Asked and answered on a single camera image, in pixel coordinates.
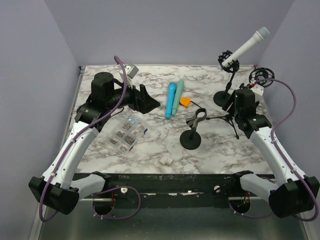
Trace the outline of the blue microphone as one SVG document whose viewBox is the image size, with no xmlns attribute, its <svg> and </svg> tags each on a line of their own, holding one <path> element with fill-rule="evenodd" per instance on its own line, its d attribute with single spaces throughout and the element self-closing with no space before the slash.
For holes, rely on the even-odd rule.
<svg viewBox="0 0 320 240">
<path fill-rule="evenodd" d="M 166 119 L 170 119 L 172 115 L 172 107 L 173 107 L 173 102 L 175 98 L 176 87 L 177 85 L 175 82 L 170 82 L 168 85 L 167 102 L 166 102 L 166 109 L 165 109 Z"/>
</svg>

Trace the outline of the mint green microphone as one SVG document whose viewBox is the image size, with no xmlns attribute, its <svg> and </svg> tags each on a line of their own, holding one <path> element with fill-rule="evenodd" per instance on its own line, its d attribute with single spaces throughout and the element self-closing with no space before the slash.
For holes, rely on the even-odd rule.
<svg viewBox="0 0 320 240">
<path fill-rule="evenodd" d="M 172 104 L 172 110 L 171 115 L 174 116 L 178 110 L 178 106 L 180 104 L 180 99 L 182 96 L 182 92 L 184 90 L 185 82 L 180 79 L 176 84 L 176 90 L 174 94 L 173 104 Z"/>
</svg>

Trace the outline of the black round-base microphone stand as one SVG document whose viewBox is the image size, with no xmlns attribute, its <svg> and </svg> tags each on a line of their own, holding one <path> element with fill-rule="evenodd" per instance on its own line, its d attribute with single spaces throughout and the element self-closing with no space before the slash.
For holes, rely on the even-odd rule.
<svg viewBox="0 0 320 240">
<path fill-rule="evenodd" d="M 195 150 L 201 144 L 201 136 L 197 132 L 198 124 L 204 121 L 207 117 L 207 110 L 205 108 L 199 108 L 195 111 L 194 116 L 185 120 L 186 124 L 190 127 L 190 130 L 184 131 L 179 138 L 180 144 L 187 150 Z"/>
</svg>

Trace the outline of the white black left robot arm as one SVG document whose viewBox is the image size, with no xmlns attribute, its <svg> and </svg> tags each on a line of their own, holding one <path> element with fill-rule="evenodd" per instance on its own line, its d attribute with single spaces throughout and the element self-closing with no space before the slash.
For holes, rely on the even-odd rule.
<svg viewBox="0 0 320 240">
<path fill-rule="evenodd" d="M 76 169 L 92 141 L 102 131 L 112 113 L 124 106 L 147 114 L 160 107 L 143 84 L 139 89 L 120 83 L 109 72 L 99 72 L 91 82 L 91 93 L 76 111 L 75 122 L 57 157 L 41 177 L 32 177 L 28 187 L 39 206 L 47 206 L 64 215 L 70 214 L 78 201 L 93 194 L 110 194 L 109 176 L 95 171 L 74 180 Z"/>
</svg>

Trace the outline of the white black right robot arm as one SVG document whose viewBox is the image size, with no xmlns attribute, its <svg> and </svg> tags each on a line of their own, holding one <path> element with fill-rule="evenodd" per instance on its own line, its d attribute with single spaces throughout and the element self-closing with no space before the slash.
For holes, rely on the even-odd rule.
<svg viewBox="0 0 320 240">
<path fill-rule="evenodd" d="M 268 202 L 279 218 L 310 211 L 315 206 L 320 183 L 300 169 L 275 135 L 265 115 L 256 112 L 255 93 L 251 89 L 234 90 L 223 106 L 230 113 L 238 128 L 258 148 L 269 165 L 276 182 L 272 183 L 250 171 L 236 174 L 230 191 L 241 196 L 250 192 Z"/>
</svg>

